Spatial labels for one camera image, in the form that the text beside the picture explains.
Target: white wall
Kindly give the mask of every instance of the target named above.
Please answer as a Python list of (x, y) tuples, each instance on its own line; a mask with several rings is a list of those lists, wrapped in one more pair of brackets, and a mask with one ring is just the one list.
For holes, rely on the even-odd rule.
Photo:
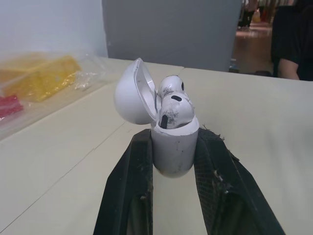
[(0, 52), (83, 50), (108, 55), (101, 0), (0, 3)]

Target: earbud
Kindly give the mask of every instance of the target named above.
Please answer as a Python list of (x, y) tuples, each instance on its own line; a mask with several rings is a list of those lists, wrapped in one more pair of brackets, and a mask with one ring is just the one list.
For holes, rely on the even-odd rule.
[(181, 78), (176, 75), (172, 75), (163, 79), (158, 90), (158, 95), (161, 98), (164, 98), (165, 96), (173, 92), (179, 92), (184, 94), (184, 90), (184, 83)]
[(176, 129), (190, 123), (195, 116), (188, 96), (172, 92), (162, 100), (159, 125), (163, 129)]

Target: floor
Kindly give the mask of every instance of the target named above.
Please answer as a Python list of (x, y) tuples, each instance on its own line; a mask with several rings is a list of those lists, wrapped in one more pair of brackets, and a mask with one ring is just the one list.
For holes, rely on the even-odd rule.
[(250, 28), (237, 30), (232, 58), (240, 73), (270, 71), (272, 28), (267, 23), (251, 23)]

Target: person's arm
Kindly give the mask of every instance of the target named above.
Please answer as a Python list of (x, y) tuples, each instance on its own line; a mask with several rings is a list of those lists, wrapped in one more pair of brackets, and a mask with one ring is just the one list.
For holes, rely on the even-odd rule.
[(290, 60), (281, 59), (278, 65), (278, 77), (299, 80), (298, 64)]
[(295, 24), (292, 25), (290, 34), (284, 38), (282, 55), (278, 65), (278, 77), (300, 80), (297, 74), (301, 62), (304, 40), (306, 38), (307, 17), (303, 14), (299, 16)]

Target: gray panel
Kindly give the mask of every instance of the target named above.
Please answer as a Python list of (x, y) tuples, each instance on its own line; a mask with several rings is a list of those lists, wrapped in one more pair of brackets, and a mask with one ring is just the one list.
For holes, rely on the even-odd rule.
[(228, 71), (242, 0), (103, 0), (110, 58)]

